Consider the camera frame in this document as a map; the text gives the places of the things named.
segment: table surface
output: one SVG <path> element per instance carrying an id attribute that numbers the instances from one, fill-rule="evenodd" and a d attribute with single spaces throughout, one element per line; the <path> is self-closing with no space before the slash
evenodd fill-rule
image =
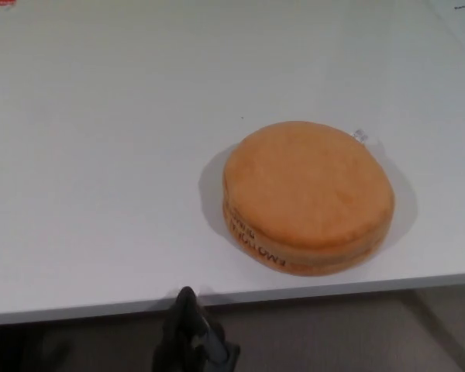
<path id="1" fill-rule="evenodd" d="M 295 277 L 237 249 L 228 152 L 284 120 L 370 136 L 381 251 Z M 465 282 L 465 49 L 413 0 L 0 9 L 0 324 Z"/>

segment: orange plush cushion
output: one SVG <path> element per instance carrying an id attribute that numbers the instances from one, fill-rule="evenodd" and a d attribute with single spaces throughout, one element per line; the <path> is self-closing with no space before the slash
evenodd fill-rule
<path id="1" fill-rule="evenodd" d="M 394 211 L 379 163 L 352 136 L 282 122 L 245 138 L 223 174 L 231 233 L 260 262 L 292 274 L 328 274 L 377 249 Z"/>

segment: gray floor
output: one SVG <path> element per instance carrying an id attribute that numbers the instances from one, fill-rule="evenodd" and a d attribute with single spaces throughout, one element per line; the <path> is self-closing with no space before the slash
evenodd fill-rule
<path id="1" fill-rule="evenodd" d="M 465 286 L 220 308 L 238 372 L 465 371 Z M 54 326 L 60 372 L 150 371 L 160 316 Z"/>

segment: black object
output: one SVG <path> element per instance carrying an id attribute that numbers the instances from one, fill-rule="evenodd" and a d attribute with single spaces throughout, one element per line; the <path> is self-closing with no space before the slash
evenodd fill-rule
<path id="1" fill-rule="evenodd" d="M 224 329 L 196 301 L 189 287 L 168 311 L 153 372 L 233 372 L 239 346 L 225 341 Z"/>

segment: paper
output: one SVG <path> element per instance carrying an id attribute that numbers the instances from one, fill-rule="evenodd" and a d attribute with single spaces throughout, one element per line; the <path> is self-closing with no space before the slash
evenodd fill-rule
<path id="1" fill-rule="evenodd" d="M 465 0 L 429 0 L 429 3 L 465 47 Z"/>

